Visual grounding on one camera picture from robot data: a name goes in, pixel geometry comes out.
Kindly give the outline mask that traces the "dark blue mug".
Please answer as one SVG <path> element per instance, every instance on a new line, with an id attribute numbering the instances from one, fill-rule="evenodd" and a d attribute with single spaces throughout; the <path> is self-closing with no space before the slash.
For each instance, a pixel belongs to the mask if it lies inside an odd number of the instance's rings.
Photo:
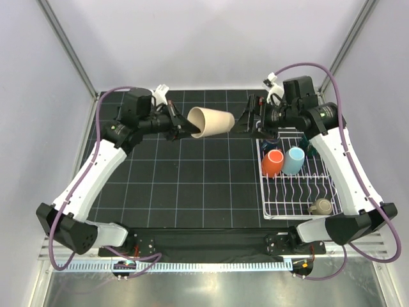
<path id="1" fill-rule="evenodd" d="M 266 155 L 271 150 L 276 150 L 278 148 L 279 139 L 264 139 L 261 143 L 260 150 Z"/>

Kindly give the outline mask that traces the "dark green mug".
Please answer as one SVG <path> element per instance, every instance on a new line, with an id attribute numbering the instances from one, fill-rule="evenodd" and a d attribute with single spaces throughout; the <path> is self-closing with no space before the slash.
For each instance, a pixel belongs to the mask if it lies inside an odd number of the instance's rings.
<path id="1" fill-rule="evenodd" d="M 306 136 L 302 136 L 298 146 L 304 151 L 305 156 L 308 158 L 316 157 L 318 152 L 313 147 L 312 143 L 306 138 Z"/>

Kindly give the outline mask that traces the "orange mug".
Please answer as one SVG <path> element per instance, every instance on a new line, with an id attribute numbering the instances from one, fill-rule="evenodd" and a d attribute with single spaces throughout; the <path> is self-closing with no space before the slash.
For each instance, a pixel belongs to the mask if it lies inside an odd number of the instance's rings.
<path id="1" fill-rule="evenodd" d="M 273 178 L 281 172 L 283 164 L 284 154 L 282 151 L 270 150 L 261 161 L 261 173 L 263 176 Z"/>

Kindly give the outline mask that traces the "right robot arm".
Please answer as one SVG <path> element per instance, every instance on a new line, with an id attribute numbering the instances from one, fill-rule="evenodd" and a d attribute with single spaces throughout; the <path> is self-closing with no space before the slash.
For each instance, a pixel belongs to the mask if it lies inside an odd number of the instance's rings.
<path id="1" fill-rule="evenodd" d="M 279 129 L 302 132 L 325 163 L 337 189 L 341 213 L 310 219 L 288 237 L 294 253 L 303 253 L 311 242 L 331 240 L 343 246 L 390 225 L 397 216 L 394 203 L 385 203 L 375 191 L 351 145 L 340 107 L 320 104 L 309 76 L 276 83 L 271 73 L 263 81 L 266 97 L 251 95 L 231 131 L 256 139 L 272 139 Z"/>

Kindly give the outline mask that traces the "light blue mug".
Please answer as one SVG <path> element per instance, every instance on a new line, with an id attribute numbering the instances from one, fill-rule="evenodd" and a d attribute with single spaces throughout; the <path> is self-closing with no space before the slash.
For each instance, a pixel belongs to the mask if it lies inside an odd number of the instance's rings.
<path id="1" fill-rule="evenodd" d="M 305 160 L 304 151 L 297 147 L 291 147 L 284 155 L 282 172 L 285 175 L 296 175 L 302 169 Z"/>

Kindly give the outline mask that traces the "tall beige cup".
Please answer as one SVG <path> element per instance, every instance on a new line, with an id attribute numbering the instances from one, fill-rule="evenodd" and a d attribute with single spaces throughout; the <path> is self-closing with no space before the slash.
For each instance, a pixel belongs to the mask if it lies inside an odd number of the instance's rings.
<path id="1" fill-rule="evenodd" d="M 193 107 L 188 113 L 187 120 L 199 129 L 198 133 L 191 134 L 193 138 L 228 133 L 235 124 L 235 118 L 231 113 L 204 107 Z"/>

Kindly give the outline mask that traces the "small grey-beige mug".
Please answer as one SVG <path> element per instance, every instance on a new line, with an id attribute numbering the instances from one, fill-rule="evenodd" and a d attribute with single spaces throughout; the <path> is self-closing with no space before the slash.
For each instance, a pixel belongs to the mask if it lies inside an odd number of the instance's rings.
<path id="1" fill-rule="evenodd" d="M 312 215 L 329 216 L 333 212 L 331 202 L 326 198 L 318 198 L 307 209 L 308 213 Z"/>

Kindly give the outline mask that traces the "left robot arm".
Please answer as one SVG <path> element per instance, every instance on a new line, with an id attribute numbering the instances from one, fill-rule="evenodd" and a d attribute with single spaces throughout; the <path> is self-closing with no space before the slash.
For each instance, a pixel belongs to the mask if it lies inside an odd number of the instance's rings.
<path id="1" fill-rule="evenodd" d="M 169 87 L 155 90 L 123 87 L 123 102 L 113 119 L 95 115 L 95 145 L 68 187 L 51 203 L 41 203 L 36 216 L 49 238 L 49 252 L 55 242 L 82 255 L 93 247 L 110 246 L 121 256 L 135 249 L 130 229 L 120 223 L 89 221 L 89 212 L 114 171 L 125 162 L 143 137 L 163 134 L 168 141 L 198 132 L 167 97 Z"/>

